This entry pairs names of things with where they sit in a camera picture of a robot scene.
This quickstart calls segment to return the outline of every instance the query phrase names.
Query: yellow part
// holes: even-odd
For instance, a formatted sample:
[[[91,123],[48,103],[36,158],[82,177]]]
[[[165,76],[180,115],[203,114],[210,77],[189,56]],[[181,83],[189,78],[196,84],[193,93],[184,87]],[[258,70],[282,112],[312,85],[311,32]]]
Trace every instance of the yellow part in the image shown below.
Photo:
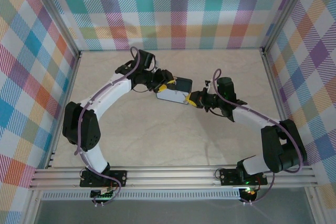
[[[187,95],[187,96],[185,97],[185,100],[186,100],[190,105],[197,107],[196,103],[194,103],[193,101],[190,100],[190,95],[191,95],[191,94]]]
[[[167,85],[168,84],[176,84],[176,81],[175,80],[172,80],[172,81],[169,81],[167,82]],[[162,92],[163,90],[167,89],[167,85],[166,84],[163,84],[159,87],[159,90],[158,90],[158,93]]]
[[[167,89],[167,85],[163,84],[159,87],[158,93],[162,92],[163,90]]]
[[[176,81],[172,80],[172,81],[167,82],[167,84],[176,84]]]

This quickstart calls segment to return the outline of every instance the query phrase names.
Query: colorful checkered backdrop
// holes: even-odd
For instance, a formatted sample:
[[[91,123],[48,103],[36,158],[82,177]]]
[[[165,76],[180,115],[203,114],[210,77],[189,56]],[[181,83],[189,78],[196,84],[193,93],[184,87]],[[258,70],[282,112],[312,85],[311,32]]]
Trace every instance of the colorful checkered backdrop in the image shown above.
[[[0,0],[0,223],[42,168],[75,57],[40,0]]]
[[[288,2],[289,2],[289,0],[282,0],[281,1],[281,4],[279,5],[279,8],[278,8],[278,10],[277,10],[277,12],[276,12],[276,14],[275,14],[275,16],[273,18],[273,21],[272,21],[272,23],[270,24],[270,26],[269,26],[269,28],[267,30],[266,36],[262,40],[262,43],[261,43],[262,47],[265,47],[265,45],[266,45],[266,43],[268,41],[268,38],[269,38],[270,34],[272,33],[272,31],[274,29],[275,24],[278,22],[279,17],[281,16],[282,11],[284,10],[284,7],[286,5],[288,5]]]
[[[336,220],[336,0],[299,0],[269,59]]]
[[[55,0],[83,50],[258,48],[281,0]]]

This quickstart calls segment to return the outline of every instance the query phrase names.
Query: phone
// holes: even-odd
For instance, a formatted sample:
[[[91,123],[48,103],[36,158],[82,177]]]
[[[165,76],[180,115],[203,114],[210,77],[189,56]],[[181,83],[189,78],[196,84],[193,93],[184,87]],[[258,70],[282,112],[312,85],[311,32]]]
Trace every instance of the phone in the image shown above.
[[[176,89],[165,89],[162,92],[156,93],[156,97],[161,100],[188,104],[185,98],[191,93],[192,85],[193,81],[191,79],[176,77]]]

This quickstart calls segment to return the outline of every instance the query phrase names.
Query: metal bar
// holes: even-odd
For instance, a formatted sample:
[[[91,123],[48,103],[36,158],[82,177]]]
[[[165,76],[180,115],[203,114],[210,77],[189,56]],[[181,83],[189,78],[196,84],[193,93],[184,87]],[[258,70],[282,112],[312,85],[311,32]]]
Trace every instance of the metal bar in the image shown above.
[[[310,205],[311,212],[314,216],[314,220],[316,224],[327,224],[324,213],[323,206],[319,201],[316,188],[315,187],[306,187],[306,194],[308,198],[308,202]]]
[[[66,24],[64,23],[57,7],[53,0],[41,0],[43,5],[45,6],[46,10],[48,11],[49,15],[51,16],[52,20],[56,24],[57,28],[59,29],[60,33],[64,37],[65,41],[70,46],[73,53],[77,56],[80,55],[80,50],[77,47],[71,33],[69,32]]]
[[[113,167],[113,170],[128,171],[127,189],[205,189],[246,188],[248,186],[221,186],[215,171],[221,166],[189,167]],[[38,169],[31,182],[31,189],[84,189],[79,187],[81,168]],[[305,166],[298,175],[285,172],[276,174],[275,187],[303,187],[316,185],[310,166]]]
[[[29,196],[25,204],[26,206],[22,211],[22,215],[19,222],[21,224],[31,224],[35,222],[43,192],[39,190],[29,191],[28,195]]]
[[[42,200],[91,200],[90,190],[47,190]],[[204,199],[240,199],[239,189],[203,189],[203,190],[129,190],[123,189],[116,200],[204,200]]]
[[[68,90],[66,92],[66,97],[63,101],[63,104],[61,104],[62,113],[59,116],[59,118],[57,119],[56,131],[55,131],[54,135],[52,136],[51,144],[50,144],[48,154],[47,154],[47,160],[44,164],[45,168],[48,168],[48,166],[50,164],[51,156],[52,156],[53,152],[56,151],[56,148],[57,148],[58,140],[59,140],[59,137],[61,135],[61,130],[62,130],[62,123],[63,123],[63,118],[64,118],[65,106],[69,102],[72,90],[74,88],[75,79],[76,79],[76,76],[77,76],[80,60],[81,60],[80,57],[76,59],[75,65],[73,67],[73,74],[72,74],[72,77],[71,77],[71,80],[70,80],[70,83],[69,83]]]
[[[333,214],[330,212],[330,210],[326,207],[325,203],[326,200],[325,197],[322,196],[321,189],[319,187],[314,187],[315,194],[317,197],[318,204],[321,206],[321,210],[323,212],[324,219],[326,220],[326,223],[335,223],[335,218]]]
[[[80,29],[78,27],[77,22],[75,21],[74,16],[72,15],[70,11],[70,7],[67,4],[66,0],[57,0],[62,7],[65,16],[67,17],[72,29],[74,30],[76,36],[77,36],[77,45],[81,50],[89,50],[88,45],[83,37],[83,34],[80,32]]]
[[[272,91],[272,94],[273,94],[275,105],[276,105],[278,113],[279,113],[279,117],[280,117],[281,120],[285,120],[285,119],[288,118],[288,116],[286,114],[286,110],[285,110],[285,105],[284,105],[284,102],[281,98],[280,91],[278,90],[278,86],[277,86],[277,83],[276,83],[275,76],[274,76],[274,74],[273,74],[273,72],[270,68],[268,58],[266,57],[265,52],[262,48],[260,48],[260,55],[261,55],[262,62],[264,64],[267,79],[268,79],[269,85],[271,87],[271,91]]]
[[[272,46],[274,45],[276,39],[278,38],[283,26],[285,25],[289,15],[292,13],[296,3],[298,0],[289,0],[286,6],[283,8],[279,19],[277,20],[266,44],[265,44],[265,51],[269,52]]]

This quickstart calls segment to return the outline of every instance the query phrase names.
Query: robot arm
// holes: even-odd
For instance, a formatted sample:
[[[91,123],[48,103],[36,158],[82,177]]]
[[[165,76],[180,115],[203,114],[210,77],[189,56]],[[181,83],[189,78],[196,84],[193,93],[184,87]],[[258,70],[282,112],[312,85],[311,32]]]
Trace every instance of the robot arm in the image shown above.
[[[100,129],[98,121],[105,111],[117,99],[132,90],[136,85],[143,84],[149,91],[161,92],[166,88],[174,89],[175,80],[167,70],[156,67],[155,56],[143,50],[140,52],[140,63],[135,71],[127,78],[120,80],[136,66],[137,57],[120,66],[111,79],[98,92],[82,100],[80,103],[70,102],[65,109],[63,135],[71,144],[78,145],[78,121],[83,109],[85,112],[81,119],[81,155],[95,171],[104,173],[110,166],[104,159],[99,147]]]
[[[307,160],[306,150],[304,149],[297,127],[292,120],[266,120],[251,113],[249,111],[250,106],[246,102],[236,98],[231,78],[222,77],[217,80],[218,93],[226,100],[240,105],[240,107],[223,101],[217,94],[209,94],[207,87],[202,91],[192,92],[186,97],[186,101],[199,109],[205,109],[206,112],[219,108],[223,117],[228,118],[232,122],[250,126],[260,134],[263,144],[262,155],[249,157],[237,163],[236,174],[239,177],[240,183],[243,184],[248,178],[262,174],[263,172],[272,171],[278,173],[299,164],[299,157],[293,143],[277,125],[274,125],[270,121],[279,123],[290,133],[299,147],[303,161]],[[280,139],[286,140],[286,143],[281,144]]]

